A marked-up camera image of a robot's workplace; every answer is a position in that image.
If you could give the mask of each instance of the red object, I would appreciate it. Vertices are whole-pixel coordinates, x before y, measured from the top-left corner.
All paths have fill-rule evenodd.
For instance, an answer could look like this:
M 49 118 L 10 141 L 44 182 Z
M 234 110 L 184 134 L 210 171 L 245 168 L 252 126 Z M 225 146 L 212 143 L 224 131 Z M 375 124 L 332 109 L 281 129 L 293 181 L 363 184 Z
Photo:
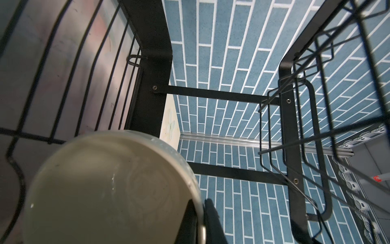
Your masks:
M 379 178 L 379 175 L 373 177 L 376 182 L 381 182 L 382 180 Z

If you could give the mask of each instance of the white cup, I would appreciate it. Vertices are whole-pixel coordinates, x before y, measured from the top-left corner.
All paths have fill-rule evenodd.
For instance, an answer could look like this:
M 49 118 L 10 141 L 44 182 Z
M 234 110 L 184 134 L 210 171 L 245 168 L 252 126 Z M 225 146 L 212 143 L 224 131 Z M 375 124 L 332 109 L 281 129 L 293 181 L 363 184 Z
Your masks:
M 105 131 L 64 144 L 27 194 L 26 244 L 174 243 L 188 201 L 206 242 L 198 183 L 184 158 L 162 140 Z

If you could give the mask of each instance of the blue tile wall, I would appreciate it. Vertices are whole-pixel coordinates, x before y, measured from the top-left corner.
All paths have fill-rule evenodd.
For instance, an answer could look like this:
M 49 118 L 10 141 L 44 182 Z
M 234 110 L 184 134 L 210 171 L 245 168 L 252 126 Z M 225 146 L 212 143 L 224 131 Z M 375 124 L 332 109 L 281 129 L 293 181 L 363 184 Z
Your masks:
M 180 140 L 178 151 L 190 162 L 264 170 L 260 166 L 256 148 Z M 307 153 L 306 156 L 310 164 L 317 166 L 315 154 Z M 277 151 L 271 157 L 279 169 L 285 172 L 281 152 Z M 330 162 L 327 158 L 325 161 L 329 176 L 335 178 Z M 303 166 L 303 170 L 306 176 L 319 182 L 319 175 L 309 167 Z M 213 200 L 229 244 L 297 243 L 291 233 L 287 186 L 206 175 L 196 175 L 196 178 L 202 197 Z M 331 184 L 330 190 L 345 199 L 340 187 Z M 324 198 L 321 190 L 305 181 L 305 193 L 316 200 L 323 210 Z M 307 211 L 314 213 L 312 205 L 309 202 L 306 205 Z M 333 215 L 326 224 L 335 243 L 363 244 L 350 209 L 336 199 L 333 200 Z M 310 233 L 314 235 L 318 230 L 318 223 L 309 221 Z M 324 244 L 331 243 L 326 234 L 319 235 L 317 239 Z
M 278 66 L 324 0 L 163 0 L 172 41 L 172 85 L 266 95 L 277 87 Z M 378 12 L 385 0 L 368 12 Z M 345 19 L 345 10 L 329 27 Z M 386 102 L 390 100 L 390 18 L 368 19 L 367 33 Z M 349 26 L 337 41 L 357 34 Z M 330 56 L 325 52 L 323 59 Z M 332 120 L 336 127 L 379 115 L 368 65 L 360 39 L 335 49 L 335 58 L 324 67 Z M 316 89 L 321 131 L 328 130 L 321 80 L 310 77 Z M 260 138 L 268 136 L 267 123 L 259 133 L 258 106 L 236 102 L 174 96 L 180 130 L 213 135 Z M 308 92 L 300 93 L 305 136 L 313 134 Z M 272 108 L 271 137 L 281 140 L 279 110 Z M 340 134 L 337 141 L 358 131 Z M 329 146 L 329 139 L 324 139 Z

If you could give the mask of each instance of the black metal rack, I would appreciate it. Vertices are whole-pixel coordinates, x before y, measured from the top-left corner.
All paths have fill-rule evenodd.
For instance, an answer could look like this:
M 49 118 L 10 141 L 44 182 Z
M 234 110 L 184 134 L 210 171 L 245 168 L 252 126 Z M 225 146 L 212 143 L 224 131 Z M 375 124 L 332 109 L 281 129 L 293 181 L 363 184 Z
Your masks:
M 13 158 L 14 149 L 19 138 L 26 138 L 38 141 L 44 141 L 48 144 L 62 144 L 65 141 L 56 139 L 56 130 L 62 110 L 64 107 L 65 100 L 69 91 L 69 87 L 72 82 L 72 77 L 74 71 L 77 67 L 78 58 L 80 56 L 81 50 L 83 48 L 85 39 L 90 31 L 90 28 L 94 22 L 96 14 L 101 6 L 103 0 L 100 0 L 96 9 L 93 13 L 92 18 L 87 26 L 87 29 L 84 32 L 83 38 L 78 48 L 78 52 L 74 59 L 72 70 L 70 72 L 66 88 L 63 93 L 60 107 L 58 108 L 57 116 L 55 122 L 52 126 L 52 130 L 49 137 L 45 137 L 39 134 L 32 134 L 24 132 L 24 125 L 30 110 L 32 101 L 34 99 L 35 91 L 37 89 L 42 71 L 45 66 L 48 54 L 51 50 L 53 39 L 56 35 L 56 32 L 60 26 L 62 17 L 68 10 L 68 7 L 71 4 L 71 0 L 66 1 L 63 6 L 60 14 L 57 17 L 57 20 L 52 28 L 49 39 L 46 42 L 46 47 L 41 57 L 41 61 L 35 73 L 34 80 L 32 82 L 29 94 L 26 98 L 26 102 L 23 108 L 23 112 L 19 119 L 18 125 L 15 130 L 9 128 L 0 128 L 0 134 L 12 136 L 12 142 L 8 147 L 6 159 L 7 162 L 12 166 L 15 173 L 19 179 L 19 201 L 16 206 L 14 217 L 9 224 L 8 229 L 0 239 L 0 243 L 3 243 L 7 236 L 10 234 L 13 226 L 15 225 L 18 216 L 23 207 L 25 194 L 26 194 L 26 185 L 24 180 L 24 174 L 18 163 Z M 113 20 L 120 9 L 126 15 L 128 25 L 124 30 L 123 37 L 125 35 L 127 26 L 130 26 L 131 30 L 134 33 L 134 38 L 132 40 L 130 53 L 128 55 L 127 63 L 133 66 L 131 78 L 136 75 L 136 80 L 134 84 L 134 90 L 131 97 L 131 103 L 129 106 L 128 114 L 125 114 L 125 109 L 123 107 L 121 113 L 122 118 L 126 118 L 124 123 L 124 128 L 129 130 L 136 130 L 150 135 L 159 137 L 161 130 L 161 123 L 163 118 L 163 112 L 165 107 L 166 94 L 177 94 L 184 96 L 195 96 L 203 98 L 213 98 L 221 100 L 233 100 L 239 102 L 248 102 L 260 104 L 260 120 L 263 116 L 263 109 L 268 108 L 268 130 L 271 130 L 270 122 L 270 106 L 279 106 L 281 113 L 281 129 L 282 129 L 282 145 L 271 148 L 271 136 L 268 133 L 269 148 L 266 150 L 260 147 L 260 163 L 267 172 L 252 171 L 245 169 L 236 169 L 228 168 L 223 166 L 212 166 L 207 164 L 197 164 L 189 162 L 189 165 L 196 174 L 219 176 L 240 180 L 248 180 L 255 182 L 265 182 L 272 184 L 282 184 L 287 185 L 289 190 L 289 209 L 291 217 L 291 230 L 294 238 L 300 243 L 319 243 L 316 237 L 321 233 L 325 232 L 332 240 L 332 237 L 328 231 L 327 225 L 324 224 L 324 221 L 329 219 L 332 214 L 332 201 L 337 199 L 338 201 L 346 204 L 350 209 L 354 210 L 353 216 L 355 220 L 364 219 L 365 222 L 368 222 L 370 230 L 364 230 L 360 228 L 361 235 L 366 236 L 366 241 L 371 243 L 381 242 L 381 237 L 374 234 L 374 226 L 371 219 L 371 215 L 367 214 L 364 211 L 361 211 L 355 206 L 355 199 L 363 199 L 368 202 L 372 207 L 383 210 L 380 206 L 370 202 L 365 199 L 360 193 L 356 193 L 353 190 L 346 187 L 346 184 L 343 182 L 340 176 L 337 176 L 337 180 L 329 177 L 326 173 L 326 167 L 324 162 L 324 154 L 322 152 L 321 139 L 329 137 L 331 139 L 332 148 L 333 148 L 333 157 L 330 159 L 334 169 L 339 167 L 345 168 L 352 171 L 357 176 L 367 180 L 371 184 L 375 185 L 381 189 L 384 193 L 390 194 L 390 191 L 378 184 L 362 172 L 351 167 L 348 162 L 342 160 L 337 155 L 336 141 L 335 136 L 337 134 L 351 131 L 358 128 L 366 128 L 370 125 L 384 123 L 387 129 L 387 136 L 390 140 L 390 127 L 389 119 L 390 114 L 388 108 L 385 105 L 385 100 L 383 97 L 383 92 L 381 91 L 378 74 L 373 63 L 373 56 L 371 54 L 371 49 L 369 41 L 367 38 L 367 33 L 363 22 L 369 18 L 381 15 L 389 10 L 389 0 L 386 0 L 386 6 L 381 12 L 373 13 L 370 15 L 363 15 L 363 11 L 372 4 L 373 0 L 365 0 L 357 5 L 353 0 L 326 0 L 323 5 L 319 8 L 317 13 L 314 15 L 312 20 L 308 23 L 306 28 L 300 34 L 298 39 L 292 45 L 290 50 L 286 53 L 284 58 L 280 62 L 279 66 L 279 82 L 278 88 L 268 92 L 267 96 L 259 95 L 250 95 L 250 94 L 239 94 L 239 93 L 229 93 L 223 91 L 211 91 L 204 89 L 194 89 L 188 87 L 177 87 L 168 85 L 168 80 L 170 76 L 170 70 L 172 65 L 172 47 L 170 43 L 169 33 L 167 24 L 165 21 L 163 6 L 161 1 L 133 1 L 133 0 L 120 0 L 119 5 L 115 11 L 114 17 L 112 18 L 110 25 L 104 35 L 104 38 L 101 42 L 100 48 L 96 53 L 94 62 L 92 64 L 87 87 L 85 89 L 85 94 L 83 97 L 83 103 L 80 108 L 80 113 L 78 117 L 77 127 L 74 133 L 74 136 L 77 136 L 80 132 L 80 124 L 83 119 L 83 114 L 85 111 L 85 103 L 89 94 L 89 88 L 92 80 L 92 76 L 95 69 L 96 61 L 99 57 L 100 51 L 104 45 L 104 42 L 107 38 L 108 32 L 111 28 Z M 4 50 L 6 49 L 7 43 L 10 40 L 13 30 L 23 12 L 24 7 L 26 6 L 27 1 L 21 0 L 12 19 L 10 20 L 5 34 L 3 35 L 0 42 L 0 58 L 3 55 Z M 342 22 L 342 24 L 327 28 L 331 20 L 336 16 L 338 12 L 342 9 L 348 11 L 350 15 Z M 359 35 L 351 37 L 347 40 L 344 40 L 339 43 L 334 43 L 336 37 L 349 25 L 354 24 L 358 26 Z M 377 99 L 379 101 L 381 115 L 370 118 L 367 120 L 359 121 L 348 126 L 343 126 L 335 128 L 332 123 L 332 111 L 330 107 L 330 99 L 328 97 L 328 88 L 326 84 L 326 76 L 324 73 L 324 63 L 331 62 L 334 58 L 333 49 L 338 45 L 347 43 L 348 41 L 360 38 L 363 42 L 363 47 L 367 57 L 367 61 L 370 67 L 370 73 L 372 80 L 374 82 L 375 92 Z M 138 53 L 136 55 L 131 54 L 135 40 L 140 46 Z M 323 60 L 321 54 L 323 52 L 330 52 L 331 58 Z M 110 87 L 110 81 L 113 75 L 113 70 L 115 69 L 115 64 L 118 59 L 118 54 L 115 58 L 114 65 L 112 68 L 110 80 L 107 85 L 106 93 L 103 98 L 101 109 L 99 112 L 99 117 L 96 122 L 95 130 L 98 130 L 99 123 L 103 114 L 103 108 L 106 102 L 107 93 Z M 138 72 L 135 74 L 135 67 L 138 67 Z M 125 68 L 122 83 L 125 77 L 127 66 Z M 326 104 L 326 113 L 328 120 L 329 130 L 326 132 L 321 132 L 318 124 L 318 116 L 316 110 L 316 96 L 314 93 L 313 85 L 307 80 L 308 77 L 314 75 L 320 75 L 321 84 L 324 94 L 324 100 Z M 304 137 L 303 134 L 303 122 L 302 122 L 302 112 L 300 106 L 300 88 L 306 87 L 309 93 L 310 98 L 310 108 L 311 108 L 311 117 L 312 125 L 314 130 L 314 135 L 310 137 Z M 127 88 L 125 103 L 129 94 L 130 84 Z M 113 117 L 115 114 L 115 109 L 117 107 L 118 98 L 114 105 L 112 112 L 110 125 L 108 129 L 111 129 L 113 124 Z M 317 150 L 317 158 L 319 167 L 317 168 L 314 165 L 311 165 L 307 162 L 305 157 L 304 144 L 314 142 Z M 267 168 L 262 163 L 261 155 L 265 153 L 271 153 L 275 150 L 283 150 L 283 161 L 287 166 L 287 174 L 283 174 L 279 169 L 270 162 L 272 168 L 278 173 L 274 173 L 271 168 Z M 312 170 L 318 172 L 321 175 L 321 185 L 314 182 L 310 178 L 306 177 L 302 171 L 302 163 L 310 167 Z M 324 199 L 326 206 L 324 207 L 324 212 L 320 213 L 317 203 L 305 194 L 303 187 L 304 180 L 307 180 L 314 184 L 316 187 L 321 189 L 324 192 Z M 329 189 L 329 181 L 341 186 L 345 194 L 351 196 L 351 198 L 344 201 L 340 197 L 334 195 Z M 305 202 L 308 201 L 316 209 L 316 214 L 308 214 L 306 210 Z M 320 223 L 320 232 L 314 235 L 313 237 L 309 235 L 308 232 L 308 220 L 317 221 Z

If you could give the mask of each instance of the stainless steel surface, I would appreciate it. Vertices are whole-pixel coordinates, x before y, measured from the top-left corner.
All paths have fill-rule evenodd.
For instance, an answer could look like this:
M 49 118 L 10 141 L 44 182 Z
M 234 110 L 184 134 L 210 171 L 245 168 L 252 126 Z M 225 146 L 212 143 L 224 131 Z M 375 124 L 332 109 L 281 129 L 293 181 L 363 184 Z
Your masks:
M 189 141 L 203 141 L 209 143 L 217 143 L 217 144 L 225 144 L 225 145 L 233 145 L 233 146 L 247 146 L 258 148 L 260 144 L 260 140 L 258 139 L 246 139 L 246 138 L 237 138 L 237 137 L 228 137 L 228 136 L 219 136 L 219 135 L 206 135 L 199 133 L 189 133 L 182 132 L 180 135 L 181 140 L 189 140 Z M 262 140 L 261 142 L 262 148 L 268 149 L 268 141 Z M 271 147 L 280 146 L 280 142 L 271 141 Z M 332 148 L 323 147 L 325 155 L 333 155 Z M 316 153 L 316 147 L 311 145 L 305 146 L 305 152 L 307 153 Z M 342 157 L 350 157 L 353 156 L 354 153 L 352 149 L 345 148 L 337 148 L 337 153 Z

